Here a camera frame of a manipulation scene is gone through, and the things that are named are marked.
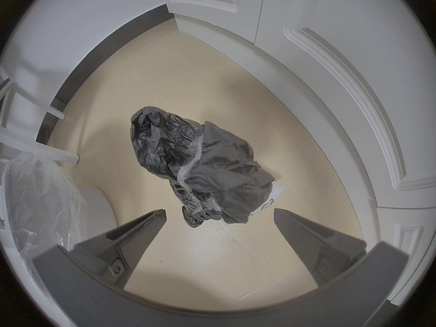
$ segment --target wooden floor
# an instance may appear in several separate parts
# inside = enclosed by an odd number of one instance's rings
[[[206,221],[192,229],[184,222],[168,181],[135,158],[130,118],[144,106],[210,121],[247,140],[255,160],[286,188],[276,207],[362,238],[344,187],[300,122],[237,64],[177,30],[173,19],[100,66],[70,101],[49,142],[79,154],[77,165],[63,167],[78,185],[106,195],[119,225],[166,209],[166,225],[127,291],[177,307],[232,310],[273,304],[317,287],[275,227],[274,207],[245,225]]]

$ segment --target garbage bag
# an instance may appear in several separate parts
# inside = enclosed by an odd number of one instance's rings
[[[87,238],[86,201],[49,157],[20,153],[7,163],[3,181],[12,237],[28,265],[54,245],[69,251]]]
[[[254,161],[245,140],[156,107],[139,110],[131,122],[139,164],[170,181],[188,225],[208,219],[246,223],[269,200],[274,177]]]

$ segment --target white wall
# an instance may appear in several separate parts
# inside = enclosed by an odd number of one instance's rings
[[[79,62],[113,31],[165,0],[36,0],[1,56],[6,75],[46,103]],[[7,128],[35,140],[45,112],[15,96]]]

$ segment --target plastic bag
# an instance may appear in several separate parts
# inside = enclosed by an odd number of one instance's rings
[[[69,251],[87,238],[86,201],[49,157],[23,152],[7,163],[4,177],[10,228],[24,260],[58,244]]]
[[[155,107],[132,117],[130,138],[139,164],[170,180],[192,227],[207,219],[246,223],[273,188],[251,146],[213,123],[204,125]]]

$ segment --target white cabinet door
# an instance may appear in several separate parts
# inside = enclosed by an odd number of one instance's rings
[[[168,10],[218,25],[254,42],[262,0],[166,0]]]
[[[381,240],[409,255],[407,266],[388,297],[399,305],[406,298],[401,289],[411,279],[432,242],[436,231],[436,208],[378,208],[377,214]]]
[[[402,0],[263,0],[255,45],[335,115],[379,206],[436,206],[436,55]]]

